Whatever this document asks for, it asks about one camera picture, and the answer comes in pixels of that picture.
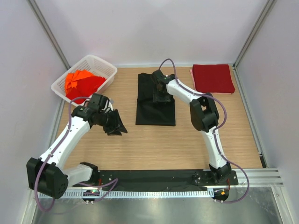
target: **black mounting plate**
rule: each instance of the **black mounting plate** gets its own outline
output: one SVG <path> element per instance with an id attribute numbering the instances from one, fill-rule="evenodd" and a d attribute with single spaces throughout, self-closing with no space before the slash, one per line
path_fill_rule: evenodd
<path id="1" fill-rule="evenodd" d="M 118 178 L 115 191 L 199 191 L 206 190 L 206 186 L 227 186 L 226 180 L 215 183 L 210 170 L 101 170 L 102 184 Z M 228 176 L 230 185 L 238 185 L 235 171 Z"/>

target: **black cloth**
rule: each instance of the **black cloth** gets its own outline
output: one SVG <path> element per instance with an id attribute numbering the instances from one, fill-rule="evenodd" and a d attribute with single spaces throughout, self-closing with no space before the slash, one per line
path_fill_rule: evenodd
<path id="1" fill-rule="evenodd" d="M 170 103 L 153 103 L 154 82 L 150 74 L 141 73 L 138 75 L 138 98 L 136 125 L 160 125 L 175 126 L 174 98 Z"/>

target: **metal floor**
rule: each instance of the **metal floor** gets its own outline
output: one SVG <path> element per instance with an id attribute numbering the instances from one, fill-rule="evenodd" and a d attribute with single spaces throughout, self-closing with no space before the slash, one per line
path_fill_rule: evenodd
<path id="1" fill-rule="evenodd" d="M 246 188 L 232 188 L 228 200 L 241 197 Z M 51 199 L 42 199 L 49 206 Z M 251 188 L 234 204 L 211 198 L 106 199 L 83 204 L 82 199 L 60 199 L 52 212 L 36 209 L 33 224 L 282 224 L 271 188 Z"/>

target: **wooden surface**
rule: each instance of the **wooden surface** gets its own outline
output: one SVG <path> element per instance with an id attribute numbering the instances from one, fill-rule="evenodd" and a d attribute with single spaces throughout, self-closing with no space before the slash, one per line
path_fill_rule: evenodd
<path id="1" fill-rule="evenodd" d="M 193 88 L 188 67 L 177 68 L 179 79 Z M 196 169 L 209 168 L 209 157 L 201 133 L 190 121 L 189 106 L 175 98 L 176 126 L 136 126 L 136 99 L 138 74 L 152 73 L 155 68 L 118 69 L 114 82 L 104 95 L 114 100 L 128 134 L 107 136 L 102 127 L 93 126 L 77 144 L 65 168 L 86 161 L 99 169 Z M 173 73 L 172 68 L 163 68 L 164 74 Z M 260 168 L 256 145 L 243 107 L 241 96 L 214 94 L 226 107 L 228 120 L 220 129 L 220 138 L 226 156 L 243 168 Z M 68 122 L 68 103 L 64 106 L 58 133 Z M 218 106 L 220 123 L 223 112 Z"/>

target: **laundry basket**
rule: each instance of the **laundry basket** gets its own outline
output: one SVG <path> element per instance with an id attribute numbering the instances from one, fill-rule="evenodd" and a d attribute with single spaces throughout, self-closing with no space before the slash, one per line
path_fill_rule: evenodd
<path id="1" fill-rule="evenodd" d="M 109 85 L 114 80 L 114 75 L 117 72 L 117 68 L 113 66 L 112 64 L 106 62 L 105 60 L 93 56 L 93 55 L 87 55 L 84 58 L 82 58 L 80 61 L 78 61 L 74 66 L 72 66 L 70 69 L 67 70 L 66 73 L 64 73 L 59 79 L 57 79 L 52 85 L 51 89 L 62 99 L 64 99 L 67 102 L 70 102 L 71 100 L 68 99 L 65 96 L 65 78 L 69 73 L 73 73 L 76 70 L 87 70 L 93 73 L 96 76 L 101 76 L 106 79 L 106 81 L 98 88 L 96 93 L 102 94 L 105 89 L 108 88 Z"/>

